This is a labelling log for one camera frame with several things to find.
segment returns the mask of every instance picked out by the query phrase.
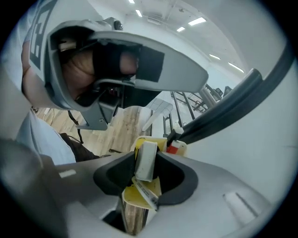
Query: black strap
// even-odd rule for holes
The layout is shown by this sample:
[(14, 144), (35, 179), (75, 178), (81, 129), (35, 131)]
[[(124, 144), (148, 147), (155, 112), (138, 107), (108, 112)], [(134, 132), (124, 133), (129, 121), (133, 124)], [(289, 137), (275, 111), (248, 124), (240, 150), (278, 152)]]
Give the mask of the black strap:
[[(79, 122), (73, 117), (72, 113), (70, 111), (68, 111), (68, 116), (69, 118), (78, 126), (79, 125)], [(82, 139), (82, 135), (81, 135), (81, 130), (78, 129), (78, 135), (80, 137), (80, 143), (81, 144), (84, 144), (84, 141)]]

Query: gray plastic surface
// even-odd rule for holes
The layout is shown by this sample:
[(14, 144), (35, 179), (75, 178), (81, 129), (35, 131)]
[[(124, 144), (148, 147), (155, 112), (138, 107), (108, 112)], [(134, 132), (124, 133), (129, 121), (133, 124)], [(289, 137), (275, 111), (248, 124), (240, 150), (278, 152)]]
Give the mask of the gray plastic surface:
[(152, 91), (179, 91), (199, 92), (206, 84), (208, 73), (188, 56), (164, 45), (161, 42), (143, 36), (121, 32), (101, 31), (95, 32), (89, 40), (122, 40), (129, 43), (136, 43), (147, 46), (165, 54), (163, 70), (158, 82), (135, 79), (136, 88)]
[[(1, 180), (16, 200), (32, 212), (36, 222), (60, 234), (67, 232), (70, 238), (98, 237), (99, 234), (103, 237), (130, 237), (102, 221), (117, 209), (119, 197), (106, 195), (93, 180), (98, 168), (117, 160), (124, 153), (54, 166), (51, 158), (41, 156), (40, 160), (17, 143), (0, 141), (0, 146), (0, 151), (6, 153), (0, 157)], [(238, 193), (245, 200), (254, 210), (256, 219), (270, 208), (263, 196), (228, 171), (178, 155), (166, 155), (191, 167), (198, 176), (198, 187), (185, 202), (160, 206), (138, 237), (219, 238), (235, 232), (243, 224), (238, 222), (223, 198), (224, 194), (231, 192)], [(59, 173), (65, 174), (66, 171), (72, 173), (61, 178)], [(60, 221), (59, 229), (55, 228), (55, 223), (43, 220), (44, 214)]]
[(88, 111), (81, 112), (86, 123), (76, 126), (78, 129), (105, 131), (120, 103), (120, 99), (107, 96), (104, 100), (96, 100)]

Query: metal pole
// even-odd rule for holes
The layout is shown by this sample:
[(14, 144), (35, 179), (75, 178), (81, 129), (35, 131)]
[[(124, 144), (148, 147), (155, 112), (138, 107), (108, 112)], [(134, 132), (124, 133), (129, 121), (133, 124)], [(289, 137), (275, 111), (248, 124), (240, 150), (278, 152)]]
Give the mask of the metal pole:
[(204, 101), (201, 102), (200, 104), (198, 104), (198, 105), (194, 108), (194, 110), (199, 110), (199, 107), (203, 107), (204, 104), (205, 104)]
[(171, 131), (173, 130), (173, 119), (172, 119), (172, 113), (169, 113), (169, 127), (171, 129)]
[(199, 98), (200, 100), (203, 100), (200, 96), (196, 95), (195, 93), (193, 93), (192, 95), (195, 95), (197, 98)]
[(179, 123), (180, 127), (183, 127), (183, 122), (182, 122), (182, 119), (181, 119), (181, 116), (180, 116), (180, 109), (179, 109), (179, 105), (178, 105), (178, 101), (177, 101), (176, 95), (175, 95), (174, 92), (171, 92), (171, 94), (172, 94), (172, 97), (174, 99), (176, 110), (177, 110), (178, 123)]
[(205, 102), (206, 106), (208, 107), (208, 109), (210, 109), (216, 105), (215, 99), (212, 97), (210, 92), (208, 92), (208, 90), (205, 87), (202, 88), (202, 90), (200, 91), (200, 95), (201, 95), (203, 101)]
[(148, 121), (146, 121), (145, 125), (142, 128), (142, 131), (145, 132), (150, 126), (152, 126), (152, 123), (154, 122), (154, 120), (160, 115), (160, 111), (155, 111), (152, 116), (148, 119)]
[(210, 87), (208, 84), (206, 84), (206, 88), (208, 88), (208, 89), (210, 90), (211, 95), (212, 95), (213, 97), (215, 97), (214, 99), (215, 99), (216, 101), (219, 101), (219, 100), (222, 99), (222, 97), (219, 96), (219, 94), (218, 94), (212, 87)]
[[(188, 98), (188, 99), (189, 99), (190, 101), (194, 102), (195, 104), (200, 105), (200, 106), (203, 107), (205, 110), (207, 110), (207, 108), (205, 108), (204, 106), (202, 106), (202, 103), (204, 104), (203, 101), (202, 101), (201, 103), (198, 103), (198, 102), (192, 100), (191, 98)], [(186, 104), (186, 102), (183, 101), (183, 100), (181, 100), (181, 99), (177, 99), (177, 100)], [(200, 106), (193, 106), (193, 105), (192, 105), (192, 107), (194, 108), (194, 110), (198, 110), (199, 112), (202, 112), (202, 111), (200, 111), (200, 109), (199, 109)]]
[(163, 136), (167, 135), (166, 119), (163, 117)]
[(184, 96), (184, 99), (185, 99), (185, 103), (190, 111), (190, 115), (191, 115), (191, 118), (194, 120), (195, 119), (195, 115), (194, 115), (194, 111), (192, 110), (192, 107), (190, 105), (190, 102), (188, 100), (188, 98), (186, 97), (185, 93), (182, 93), (182, 95)]
[(125, 204), (124, 216), (127, 223), (127, 233), (137, 235), (146, 225), (147, 209)]

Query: person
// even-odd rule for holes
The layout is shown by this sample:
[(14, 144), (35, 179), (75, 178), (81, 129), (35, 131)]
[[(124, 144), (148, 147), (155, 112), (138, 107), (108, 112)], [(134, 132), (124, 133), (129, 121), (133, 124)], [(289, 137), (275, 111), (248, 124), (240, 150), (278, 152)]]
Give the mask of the person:
[[(39, 0), (32, 5), (18, 21), (4, 44), (0, 63), (33, 107), (55, 107), (29, 64), (32, 23), (41, 3), (42, 0)], [(82, 51), (62, 65), (63, 77), (74, 99), (84, 93), (95, 80), (92, 54), (92, 50)], [(123, 74), (134, 74), (136, 61), (131, 54), (123, 52), (119, 67)], [(33, 110), (23, 121), (16, 140), (37, 154), (50, 156), (55, 165), (97, 158), (68, 136), (63, 135), (62, 138), (50, 125), (37, 118)]]

